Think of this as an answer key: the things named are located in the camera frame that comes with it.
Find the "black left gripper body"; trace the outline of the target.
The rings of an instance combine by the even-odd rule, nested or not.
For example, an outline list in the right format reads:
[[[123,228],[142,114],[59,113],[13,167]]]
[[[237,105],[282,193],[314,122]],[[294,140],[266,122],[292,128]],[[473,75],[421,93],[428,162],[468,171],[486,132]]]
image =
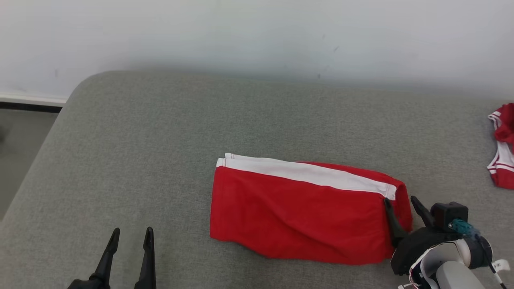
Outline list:
[[[110,284],[98,278],[89,280],[75,279],[67,289],[110,289]]]

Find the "red shirt with white sleeves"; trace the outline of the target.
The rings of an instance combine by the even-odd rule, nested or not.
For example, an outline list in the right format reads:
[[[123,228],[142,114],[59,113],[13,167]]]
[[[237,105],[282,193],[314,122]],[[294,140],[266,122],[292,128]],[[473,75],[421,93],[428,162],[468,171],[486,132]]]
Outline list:
[[[514,190],[514,103],[501,106],[488,118],[494,127],[496,155],[487,169],[496,187]]]

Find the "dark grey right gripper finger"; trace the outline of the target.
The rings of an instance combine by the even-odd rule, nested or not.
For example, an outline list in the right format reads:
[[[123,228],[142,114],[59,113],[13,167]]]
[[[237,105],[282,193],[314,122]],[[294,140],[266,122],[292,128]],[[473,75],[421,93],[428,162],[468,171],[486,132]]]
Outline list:
[[[422,218],[422,221],[426,228],[433,228],[435,218],[431,212],[422,204],[416,196],[411,196],[410,201],[416,213]]]
[[[388,219],[391,244],[392,246],[398,246],[400,242],[408,236],[408,232],[406,232],[400,225],[400,222],[394,213],[391,201],[389,199],[384,199],[383,201]]]

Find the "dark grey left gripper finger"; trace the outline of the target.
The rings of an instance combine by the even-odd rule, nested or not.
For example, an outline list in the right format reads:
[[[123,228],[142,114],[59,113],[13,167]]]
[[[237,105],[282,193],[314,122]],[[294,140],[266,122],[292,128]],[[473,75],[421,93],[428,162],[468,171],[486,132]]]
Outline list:
[[[157,289],[154,231],[152,227],[147,227],[143,241],[143,250],[143,263],[140,269],[139,280],[135,283],[135,289]]]
[[[110,274],[114,254],[118,249],[120,238],[120,228],[115,228],[105,247],[104,253],[96,267],[95,272],[90,276],[93,288],[110,288]]]

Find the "red shorts with white stripe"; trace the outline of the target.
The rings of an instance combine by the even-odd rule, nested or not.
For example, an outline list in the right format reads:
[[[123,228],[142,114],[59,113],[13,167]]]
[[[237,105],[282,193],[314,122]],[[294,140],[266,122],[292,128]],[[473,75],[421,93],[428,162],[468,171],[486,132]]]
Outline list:
[[[226,153],[216,162],[210,236],[268,258],[380,263],[394,252],[386,199],[410,232],[410,200],[398,179],[334,163]]]

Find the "black white baseboard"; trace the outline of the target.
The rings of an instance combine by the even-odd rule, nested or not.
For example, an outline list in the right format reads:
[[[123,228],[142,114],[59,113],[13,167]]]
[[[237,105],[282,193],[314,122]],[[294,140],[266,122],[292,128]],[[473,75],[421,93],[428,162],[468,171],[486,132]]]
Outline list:
[[[0,93],[0,109],[59,113],[66,99]]]

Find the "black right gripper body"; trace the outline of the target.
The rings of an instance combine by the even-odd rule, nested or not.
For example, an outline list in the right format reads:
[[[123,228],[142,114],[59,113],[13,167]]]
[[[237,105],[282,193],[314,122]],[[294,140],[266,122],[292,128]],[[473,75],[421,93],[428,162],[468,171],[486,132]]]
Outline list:
[[[458,232],[444,232],[435,228],[419,228],[408,234],[396,248],[390,264],[395,275],[406,275],[410,267],[429,248],[444,242],[456,241],[462,238]]]

